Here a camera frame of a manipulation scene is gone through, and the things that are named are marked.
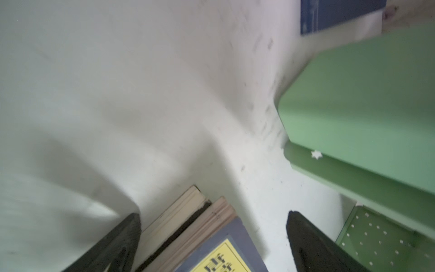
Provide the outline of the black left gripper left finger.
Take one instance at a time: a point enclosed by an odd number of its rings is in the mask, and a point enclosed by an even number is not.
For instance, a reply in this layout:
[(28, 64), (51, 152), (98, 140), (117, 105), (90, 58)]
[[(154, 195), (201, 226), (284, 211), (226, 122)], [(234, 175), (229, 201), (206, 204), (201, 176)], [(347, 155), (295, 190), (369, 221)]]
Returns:
[(131, 213), (66, 272), (130, 272), (141, 236), (138, 213)]

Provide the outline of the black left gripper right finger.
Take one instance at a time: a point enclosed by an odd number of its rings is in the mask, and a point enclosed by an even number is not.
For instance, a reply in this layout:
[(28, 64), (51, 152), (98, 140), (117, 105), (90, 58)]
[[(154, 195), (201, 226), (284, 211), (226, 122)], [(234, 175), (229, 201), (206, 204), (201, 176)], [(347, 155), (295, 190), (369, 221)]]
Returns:
[(297, 211), (288, 213), (286, 231), (298, 272), (368, 271)]

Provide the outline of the dark blue book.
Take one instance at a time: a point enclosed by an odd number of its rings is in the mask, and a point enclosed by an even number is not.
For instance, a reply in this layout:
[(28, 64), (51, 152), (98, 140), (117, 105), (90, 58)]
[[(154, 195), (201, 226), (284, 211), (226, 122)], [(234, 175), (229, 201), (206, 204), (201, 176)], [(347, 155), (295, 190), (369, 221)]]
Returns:
[(220, 197), (144, 269), (146, 272), (265, 272), (233, 206)]
[(328, 29), (386, 7), (386, 0), (301, 0), (300, 34)]

